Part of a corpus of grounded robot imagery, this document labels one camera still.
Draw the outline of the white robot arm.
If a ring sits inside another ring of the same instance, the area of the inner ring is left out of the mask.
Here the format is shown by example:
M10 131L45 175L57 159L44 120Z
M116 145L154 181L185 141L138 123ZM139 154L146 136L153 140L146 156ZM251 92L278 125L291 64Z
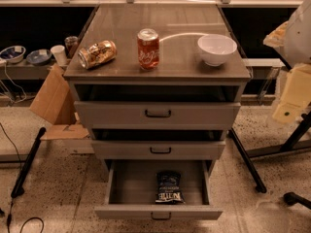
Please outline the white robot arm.
M304 0L263 43L274 48L291 67L272 114L279 123L291 123L311 103L311 0Z

